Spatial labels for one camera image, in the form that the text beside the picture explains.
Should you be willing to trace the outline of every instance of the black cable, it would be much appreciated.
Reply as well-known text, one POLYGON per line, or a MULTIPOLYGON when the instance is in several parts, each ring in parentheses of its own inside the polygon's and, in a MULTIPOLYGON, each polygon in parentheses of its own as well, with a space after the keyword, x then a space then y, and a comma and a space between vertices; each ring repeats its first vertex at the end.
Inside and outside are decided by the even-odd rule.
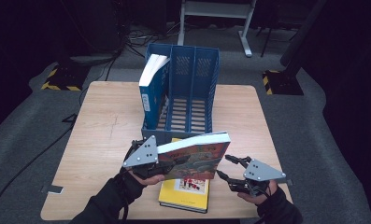
POLYGON ((109 76, 110 68, 112 67, 112 64, 115 63, 115 61, 116 61, 117 58, 118 58, 118 57, 116 57, 114 60, 112 60, 112 63, 111 63, 111 65, 110 65, 109 68, 108 68, 107 76, 106 76, 106 81, 108 80, 108 76, 109 76))
POLYGON ((129 44, 126 44, 127 47, 129 47, 131 50, 129 50, 130 52, 134 53, 135 55, 138 55, 142 58, 145 58, 145 56, 140 53, 139 51, 137 51, 136 49, 133 48, 133 46, 129 45, 129 44))
POLYGON ((71 13, 69 12, 68 8, 66 7, 66 5, 64 4, 63 0, 60 0, 61 4, 63 5, 63 8, 65 10, 65 13, 68 15, 68 17, 70 18, 70 20, 72 21, 72 23, 74 24, 75 28, 77 29, 79 35, 82 37, 82 39, 86 42, 87 45, 89 45, 92 49, 96 50, 96 51, 100 51, 100 52, 104 52, 104 53, 112 53, 112 51, 115 51, 116 53, 118 52, 121 52, 121 50, 123 49, 122 45, 120 47, 118 47, 117 49, 115 50, 112 50, 112 51, 106 51, 106 50, 103 50, 103 49, 99 49, 97 48, 96 46, 94 46, 92 43, 90 43, 90 41, 83 35, 83 33, 80 31, 77 23, 75 22, 75 19, 72 17, 71 13))
POLYGON ((71 127, 69 127, 62 135, 60 135, 60 137, 58 137, 56 140, 54 140, 54 142, 52 142, 48 147, 46 147, 43 151, 41 151, 39 154, 37 154, 31 161, 29 161, 24 167, 22 167, 21 170, 19 170, 18 173, 16 173, 11 179, 9 182, 7 182, 7 184, 4 186, 4 188, 1 190, 0 192, 0 198, 2 197, 2 195, 5 193, 5 191, 7 190, 7 188, 11 185, 11 183, 13 183, 13 181, 25 170, 27 169, 34 161, 36 161, 36 159, 38 159, 40 156, 42 156, 46 151, 48 151, 52 146, 54 146, 54 144, 56 144, 58 141, 60 141, 69 131, 71 131, 73 128, 73 125, 71 125, 71 127))
MULTIPOLYGON (((107 65, 108 65, 108 64, 109 64, 109 62, 106 63, 106 65, 104 66, 103 71, 101 72, 100 76, 99 76, 98 78, 96 78, 94 81, 100 79, 100 77, 103 76, 104 72, 106 71, 106 68, 107 68, 107 65)), ((82 98, 83 93, 85 93, 85 91, 86 91, 87 89, 89 89, 89 87, 86 87, 86 88, 85 88, 85 89, 80 93, 80 96, 79 96, 79 105, 82 105, 81 98, 82 98)))

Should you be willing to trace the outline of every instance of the book spine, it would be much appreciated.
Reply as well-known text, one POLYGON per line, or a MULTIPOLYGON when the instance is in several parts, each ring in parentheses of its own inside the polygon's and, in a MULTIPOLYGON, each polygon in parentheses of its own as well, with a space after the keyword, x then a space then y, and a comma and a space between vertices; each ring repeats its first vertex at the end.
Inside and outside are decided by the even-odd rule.
POLYGON ((141 92, 142 105, 144 107, 145 122, 148 129, 156 129, 158 124, 158 114, 154 96, 151 93, 150 87, 139 87, 141 92))

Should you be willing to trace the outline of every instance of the sleeve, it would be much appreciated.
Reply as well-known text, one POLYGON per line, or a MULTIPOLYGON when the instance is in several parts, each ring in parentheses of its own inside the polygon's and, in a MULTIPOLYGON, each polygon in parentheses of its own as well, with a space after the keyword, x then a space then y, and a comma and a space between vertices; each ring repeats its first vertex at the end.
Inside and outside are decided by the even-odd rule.
POLYGON ((266 201, 257 205, 257 212, 265 224, 299 224, 303 218, 298 208, 287 201, 281 188, 266 201))
POLYGON ((103 188, 90 198, 84 210, 77 214, 70 224, 116 224, 121 209, 140 197, 145 187, 129 173, 117 175, 109 179, 103 188))

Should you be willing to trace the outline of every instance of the book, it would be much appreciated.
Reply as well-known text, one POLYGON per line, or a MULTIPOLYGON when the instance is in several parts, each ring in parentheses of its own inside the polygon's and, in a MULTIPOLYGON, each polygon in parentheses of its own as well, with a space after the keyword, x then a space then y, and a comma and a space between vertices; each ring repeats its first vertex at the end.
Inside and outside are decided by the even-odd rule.
POLYGON ((151 54, 138 82, 147 129, 156 129, 169 102, 169 61, 165 55, 151 54))
POLYGON ((209 179, 180 178, 165 180, 159 192, 161 206, 206 213, 209 179))
POLYGON ((204 133, 158 146, 159 163, 176 162, 164 175, 165 179, 213 179, 230 143, 229 134, 219 132, 204 133))

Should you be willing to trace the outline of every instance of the cable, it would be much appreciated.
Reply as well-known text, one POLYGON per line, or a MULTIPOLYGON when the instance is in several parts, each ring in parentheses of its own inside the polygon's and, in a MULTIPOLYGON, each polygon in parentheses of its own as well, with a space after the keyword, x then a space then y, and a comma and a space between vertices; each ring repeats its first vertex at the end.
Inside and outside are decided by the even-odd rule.
POLYGON ((99 49, 97 48, 96 46, 94 46, 92 43, 90 43, 90 41, 83 35, 83 33, 80 31, 77 23, 75 22, 75 19, 72 17, 71 13, 69 12, 68 8, 66 7, 66 5, 64 4, 63 0, 60 0, 64 10, 65 10, 65 13, 68 15, 68 17, 70 18, 70 20, 72 21, 72 23, 74 24, 75 28, 77 29, 79 35, 82 37, 82 39, 86 42, 87 45, 89 45, 92 49, 96 50, 96 51, 100 51, 100 52, 104 52, 104 53, 112 53, 112 51, 115 51, 115 53, 118 53, 118 52, 121 52, 123 50, 123 45, 121 44, 120 47, 118 47, 117 49, 115 50, 112 50, 112 51, 106 51, 106 50, 103 50, 103 49, 99 49))
POLYGON ((109 68, 108 68, 107 76, 106 76, 106 81, 108 80, 108 76, 109 76, 110 68, 112 67, 112 64, 115 63, 115 61, 116 61, 117 58, 118 58, 118 57, 116 57, 116 58, 112 61, 111 65, 110 65, 109 68))
MULTIPOLYGON (((106 65, 104 65, 103 71, 101 72, 100 76, 99 76, 98 78, 96 78, 94 81, 100 79, 100 77, 103 76, 104 72, 106 71, 106 68, 107 68, 107 65, 108 65, 108 64, 109 64, 109 62, 106 63, 106 65)), ((89 87, 86 87, 86 88, 85 88, 85 89, 80 93, 80 96, 79 96, 79 105, 82 105, 81 98, 82 98, 83 93, 85 93, 85 91, 86 91, 87 89, 89 89, 89 87)))
POLYGON ((4 186, 4 188, 0 192, 0 198, 5 193, 7 188, 13 183, 13 181, 25 170, 27 169, 36 159, 38 159, 40 156, 42 156, 46 151, 48 151, 52 146, 54 146, 58 141, 60 141, 69 131, 71 131, 73 128, 73 125, 69 127, 60 137, 58 137, 56 140, 54 140, 48 147, 46 147, 44 150, 42 150, 39 154, 37 154, 31 161, 29 161, 24 167, 22 167, 18 173, 16 173, 10 180, 7 182, 7 184, 4 186))

